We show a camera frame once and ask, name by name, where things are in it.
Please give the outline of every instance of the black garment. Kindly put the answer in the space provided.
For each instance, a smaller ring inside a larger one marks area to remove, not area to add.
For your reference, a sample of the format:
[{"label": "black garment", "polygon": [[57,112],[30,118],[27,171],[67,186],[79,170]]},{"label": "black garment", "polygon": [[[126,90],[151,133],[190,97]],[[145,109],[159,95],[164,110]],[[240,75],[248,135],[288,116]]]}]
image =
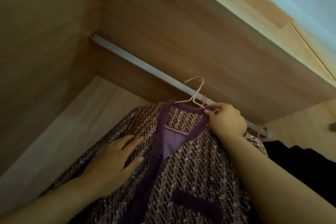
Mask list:
[{"label": "black garment", "polygon": [[312,149],[265,142],[268,157],[336,207],[336,163]]}]

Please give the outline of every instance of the metal rod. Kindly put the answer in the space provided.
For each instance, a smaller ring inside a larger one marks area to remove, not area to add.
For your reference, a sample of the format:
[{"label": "metal rod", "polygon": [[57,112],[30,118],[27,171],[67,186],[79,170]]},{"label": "metal rod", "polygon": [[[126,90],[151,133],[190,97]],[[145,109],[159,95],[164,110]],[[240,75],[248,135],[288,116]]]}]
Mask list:
[{"label": "metal rod", "polygon": [[[169,75],[161,72],[160,70],[156,69],[155,67],[147,64],[146,62],[142,61],[141,59],[138,59],[137,57],[133,56],[132,54],[126,52],[125,50],[119,48],[118,46],[112,44],[111,42],[105,40],[104,38],[100,37],[97,34],[94,34],[91,36],[92,40],[99,44],[100,46],[104,47],[105,49],[117,54],[118,56],[124,58],[125,60],[131,62],[132,64],[144,69],[145,71],[151,73],[152,75],[155,75],[156,77],[162,79],[163,81],[171,84],[172,86],[178,88],[179,90],[193,96],[195,94],[195,90],[191,89],[190,87],[184,85],[183,83],[179,82],[178,80],[175,80],[173,77],[170,77]],[[196,95],[196,98],[200,101],[204,100],[204,97],[202,94],[198,93]],[[206,104],[211,105],[215,103],[211,99],[207,99]],[[257,125],[254,125],[253,123],[246,120],[247,126],[254,130],[255,132],[259,132],[262,136],[267,137],[267,131],[264,129],[259,128]]]}]

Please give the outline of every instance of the hand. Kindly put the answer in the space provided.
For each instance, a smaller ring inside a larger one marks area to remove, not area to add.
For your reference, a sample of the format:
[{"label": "hand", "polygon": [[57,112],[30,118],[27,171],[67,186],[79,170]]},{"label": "hand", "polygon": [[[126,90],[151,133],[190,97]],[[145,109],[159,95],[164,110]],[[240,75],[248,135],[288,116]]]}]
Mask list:
[{"label": "hand", "polygon": [[143,137],[134,139],[122,149],[133,137],[130,135],[114,140],[99,150],[79,177],[84,189],[93,193],[94,200],[107,197],[119,189],[144,159],[138,157],[124,169],[128,156],[143,140]]},{"label": "hand", "polygon": [[240,115],[240,111],[232,105],[216,103],[209,105],[211,108],[218,108],[220,112],[214,114],[209,110],[204,110],[209,117],[209,125],[213,133],[223,140],[230,137],[242,136],[247,129],[245,119]]}]

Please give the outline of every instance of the knit cardigan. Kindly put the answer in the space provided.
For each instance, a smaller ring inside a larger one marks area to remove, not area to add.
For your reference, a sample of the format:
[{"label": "knit cardigan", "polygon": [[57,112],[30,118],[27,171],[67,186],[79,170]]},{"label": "knit cardigan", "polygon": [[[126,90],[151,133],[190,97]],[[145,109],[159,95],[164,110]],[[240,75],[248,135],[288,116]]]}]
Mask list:
[{"label": "knit cardigan", "polygon": [[[117,191],[90,204],[71,223],[247,223],[251,209],[249,197],[228,152],[210,132],[203,110],[173,103],[133,109],[42,195],[81,175],[95,153],[110,141],[134,134],[143,136],[144,140],[125,166],[142,155],[144,160],[140,166]],[[155,151],[158,157],[162,154],[158,146],[161,126],[194,133],[201,123],[204,127],[194,138],[166,158],[156,173],[148,174],[153,166],[158,167],[158,159],[153,158]],[[257,138],[248,133],[244,137],[266,154]]]}]

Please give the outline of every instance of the person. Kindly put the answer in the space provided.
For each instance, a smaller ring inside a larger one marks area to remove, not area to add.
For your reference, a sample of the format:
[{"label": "person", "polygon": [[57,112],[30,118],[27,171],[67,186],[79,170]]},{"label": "person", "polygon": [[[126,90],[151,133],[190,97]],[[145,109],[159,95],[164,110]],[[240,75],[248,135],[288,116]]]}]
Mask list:
[{"label": "person", "polygon": [[[230,154],[239,178],[263,223],[336,223],[336,208],[272,162],[244,137],[247,125],[240,111],[224,103],[205,110],[209,125]],[[124,163],[143,140],[125,136],[101,149],[78,178],[0,218],[0,223],[67,223],[91,202],[120,188],[139,166],[138,157]]]}]

